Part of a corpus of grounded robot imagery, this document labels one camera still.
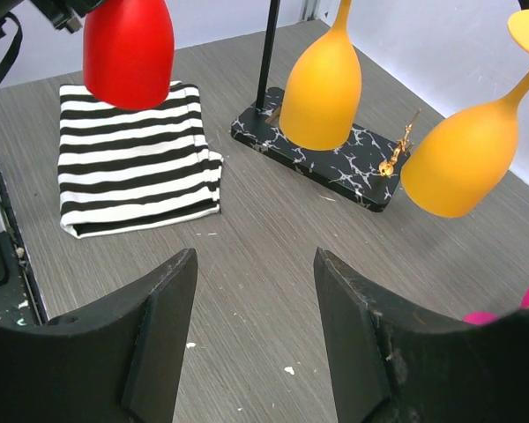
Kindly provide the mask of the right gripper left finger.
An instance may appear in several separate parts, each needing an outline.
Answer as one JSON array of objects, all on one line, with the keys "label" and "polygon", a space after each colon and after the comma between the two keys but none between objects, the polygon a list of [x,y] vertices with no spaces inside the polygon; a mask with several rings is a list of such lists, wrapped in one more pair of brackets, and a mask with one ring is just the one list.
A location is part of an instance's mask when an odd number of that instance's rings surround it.
[{"label": "right gripper left finger", "polygon": [[0,317],[0,422],[169,422],[197,286],[183,249],[43,325]]}]

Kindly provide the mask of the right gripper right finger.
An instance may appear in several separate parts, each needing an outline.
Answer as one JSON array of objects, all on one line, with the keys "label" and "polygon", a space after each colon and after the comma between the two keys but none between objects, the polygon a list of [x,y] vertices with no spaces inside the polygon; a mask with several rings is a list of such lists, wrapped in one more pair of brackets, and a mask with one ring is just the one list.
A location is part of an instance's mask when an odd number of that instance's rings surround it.
[{"label": "right gripper right finger", "polygon": [[341,422],[529,422],[529,308],[474,325],[318,249],[314,279]]}]

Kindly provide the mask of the gold wine glass rack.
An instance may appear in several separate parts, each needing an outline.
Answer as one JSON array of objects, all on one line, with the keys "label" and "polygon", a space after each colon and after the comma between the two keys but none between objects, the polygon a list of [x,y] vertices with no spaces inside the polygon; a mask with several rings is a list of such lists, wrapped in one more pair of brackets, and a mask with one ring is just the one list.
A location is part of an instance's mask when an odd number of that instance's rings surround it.
[{"label": "gold wine glass rack", "polygon": [[[270,5],[256,102],[232,137],[363,207],[383,211],[397,187],[424,211],[459,218],[507,173],[518,147],[518,106],[529,71],[503,97],[441,121],[418,144],[358,126],[361,66],[347,33],[351,4],[300,56],[285,88],[268,86],[279,3]],[[513,40],[529,54],[529,1],[512,14]]]}]

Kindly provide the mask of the yellow plastic wine glass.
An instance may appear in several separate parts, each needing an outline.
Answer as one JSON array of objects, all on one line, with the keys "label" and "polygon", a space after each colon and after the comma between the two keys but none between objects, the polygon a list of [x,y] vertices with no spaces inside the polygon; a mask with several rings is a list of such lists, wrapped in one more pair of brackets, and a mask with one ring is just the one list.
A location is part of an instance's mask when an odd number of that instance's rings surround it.
[{"label": "yellow plastic wine glass", "polygon": [[[529,9],[508,19],[513,40],[529,53]],[[529,92],[529,71],[503,97],[441,121],[402,167],[409,198],[424,211],[459,218],[502,180],[518,148],[518,107]]]}]

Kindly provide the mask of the red plastic wine glass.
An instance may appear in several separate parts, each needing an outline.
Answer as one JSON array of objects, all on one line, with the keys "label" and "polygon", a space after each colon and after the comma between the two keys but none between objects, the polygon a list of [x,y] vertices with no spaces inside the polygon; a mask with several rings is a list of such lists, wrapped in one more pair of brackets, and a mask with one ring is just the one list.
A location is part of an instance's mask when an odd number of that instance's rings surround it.
[{"label": "red plastic wine glass", "polygon": [[167,97],[175,55],[164,1],[110,0],[86,16],[83,80],[98,100],[143,110]]}]

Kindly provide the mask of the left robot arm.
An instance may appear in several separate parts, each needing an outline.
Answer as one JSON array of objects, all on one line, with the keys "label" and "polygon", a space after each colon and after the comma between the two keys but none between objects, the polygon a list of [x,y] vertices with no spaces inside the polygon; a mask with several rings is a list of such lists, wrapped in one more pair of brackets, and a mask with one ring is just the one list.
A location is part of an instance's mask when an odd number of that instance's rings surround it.
[{"label": "left robot arm", "polygon": [[0,63],[14,37],[21,33],[18,55],[0,81],[0,87],[18,85],[82,69],[84,30],[57,28],[32,1],[8,1],[12,19],[4,20]]}]

